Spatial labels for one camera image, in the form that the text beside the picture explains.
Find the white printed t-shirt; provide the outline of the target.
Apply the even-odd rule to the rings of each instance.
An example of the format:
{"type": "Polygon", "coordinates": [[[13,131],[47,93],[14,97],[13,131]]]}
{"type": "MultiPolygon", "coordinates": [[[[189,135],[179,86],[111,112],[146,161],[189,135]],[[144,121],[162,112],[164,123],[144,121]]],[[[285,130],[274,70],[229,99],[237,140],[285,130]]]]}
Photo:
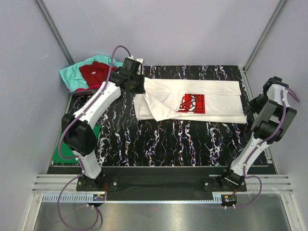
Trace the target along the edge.
{"type": "Polygon", "coordinates": [[[237,81],[146,78],[133,99],[138,120],[246,123],[237,81]]]}

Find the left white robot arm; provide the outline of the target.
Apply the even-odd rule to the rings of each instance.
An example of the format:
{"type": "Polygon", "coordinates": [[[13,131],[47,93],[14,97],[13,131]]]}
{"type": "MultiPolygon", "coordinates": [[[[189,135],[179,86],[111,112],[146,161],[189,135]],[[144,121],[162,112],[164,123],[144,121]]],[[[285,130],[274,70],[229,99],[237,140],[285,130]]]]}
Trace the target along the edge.
{"type": "Polygon", "coordinates": [[[97,92],[74,114],[62,117],[62,135],[58,151],[64,143],[73,152],[87,185],[97,191],[103,187],[102,168],[98,164],[95,149],[97,138],[93,128],[105,110],[117,100],[122,92],[144,93],[144,70],[142,58],[127,57],[123,65],[111,71],[97,92]]]}

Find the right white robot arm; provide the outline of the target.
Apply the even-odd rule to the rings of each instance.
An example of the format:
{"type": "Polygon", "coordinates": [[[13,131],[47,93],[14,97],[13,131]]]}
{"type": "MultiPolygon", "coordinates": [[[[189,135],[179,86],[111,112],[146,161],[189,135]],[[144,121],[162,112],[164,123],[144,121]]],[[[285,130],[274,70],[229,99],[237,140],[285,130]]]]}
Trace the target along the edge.
{"type": "Polygon", "coordinates": [[[297,115],[297,110],[288,102],[288,96],[300,102],[289,85],[274,76],[264,84],[262,94],[249,102],[244,113],[257,114],[251,127],[252,136],[241,154],[219,175],[218,185],[222,190],[237,189],[259,155],[285,135],[297,115]]]}

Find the pink garment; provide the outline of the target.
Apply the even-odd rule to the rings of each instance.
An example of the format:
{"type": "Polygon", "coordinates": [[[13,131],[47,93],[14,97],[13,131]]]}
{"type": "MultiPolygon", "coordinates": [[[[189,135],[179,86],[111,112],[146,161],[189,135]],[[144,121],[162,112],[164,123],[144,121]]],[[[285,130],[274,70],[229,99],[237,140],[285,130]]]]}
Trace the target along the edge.
{"type": "Polygon", "coordinates": [[[91,90],[97,90],[100,88],[100,85],[93,85],[91,87],[88,87],[88,88],[78,88],[76,89],[75,91],[76,92],[82,92],[82,91],[91,91],[91,90]]]}

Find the red t-shirt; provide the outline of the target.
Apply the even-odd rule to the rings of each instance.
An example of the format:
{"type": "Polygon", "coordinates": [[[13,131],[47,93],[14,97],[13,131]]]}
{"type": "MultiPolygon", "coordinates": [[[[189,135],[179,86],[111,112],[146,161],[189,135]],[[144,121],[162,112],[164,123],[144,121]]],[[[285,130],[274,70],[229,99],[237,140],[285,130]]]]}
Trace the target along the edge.
{"type": "Polygon", "coordinates": [[[94,61],[79,68],[79,71],[86,81],[88,88],[99,88],[106,80],[110,65],[94,61]]]}

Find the dark laundry basket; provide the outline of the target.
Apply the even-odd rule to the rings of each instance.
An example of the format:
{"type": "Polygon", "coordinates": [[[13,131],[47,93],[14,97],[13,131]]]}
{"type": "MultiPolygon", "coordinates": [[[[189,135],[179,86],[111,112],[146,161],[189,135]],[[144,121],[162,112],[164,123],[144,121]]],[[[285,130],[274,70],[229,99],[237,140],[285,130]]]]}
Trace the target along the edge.
{"type": "Polygon", "coordinates": [[[70,91],[66,85],[64,85],[64,89],[67,91],[67,93],[73,95],[73,96],[84,96],[84,95],[92,95],[97,92],[98,89],[86,89],[86,90],[76,90],[76,91],[70,91]]]}

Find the teal t-shirt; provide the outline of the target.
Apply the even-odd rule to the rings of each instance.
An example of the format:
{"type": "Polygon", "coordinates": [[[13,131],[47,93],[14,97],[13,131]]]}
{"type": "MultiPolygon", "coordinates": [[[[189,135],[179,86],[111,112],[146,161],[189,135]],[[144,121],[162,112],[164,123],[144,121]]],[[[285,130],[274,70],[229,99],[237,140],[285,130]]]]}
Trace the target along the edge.
{"type": "Polygon", "coordinates": [[[88,88],[86,81],[83,79],[79,68],[86,64],[92,64],[94,61],[99,63],[104,63],[107,65],[112,65],[112,70],[115,71],[118,67],[123,65],[122,62],[117,61],[116,59],[111,59],[108,56],[95,55],[82,62],[73,64],[59,71],[59,74],[70,91],[75,91],[78,88],[88,88]]]}

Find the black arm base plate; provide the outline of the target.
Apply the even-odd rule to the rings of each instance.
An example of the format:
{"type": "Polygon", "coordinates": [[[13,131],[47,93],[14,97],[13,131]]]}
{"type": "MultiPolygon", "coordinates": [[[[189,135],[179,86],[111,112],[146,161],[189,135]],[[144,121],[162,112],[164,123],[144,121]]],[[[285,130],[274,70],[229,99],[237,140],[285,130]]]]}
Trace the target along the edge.
{"type": "Polygon", "coordinates": [[[202,201],[213,192],[244,192],[244,178],[228,167],[103,167],[92,180],[81,177],[78,191],[102,191],[108,201],[202,201]]]}

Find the aluminium frame rail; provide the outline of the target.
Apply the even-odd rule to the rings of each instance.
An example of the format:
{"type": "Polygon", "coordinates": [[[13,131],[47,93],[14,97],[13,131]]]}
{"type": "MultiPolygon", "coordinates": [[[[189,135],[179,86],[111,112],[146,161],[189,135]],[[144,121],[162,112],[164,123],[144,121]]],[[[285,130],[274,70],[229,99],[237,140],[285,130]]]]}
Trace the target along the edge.
{"type": "Polygon", "coordinates": [[[59,193],[75,177],[77,175],[39,174],[35,180],[32,193],[59,193]]]}

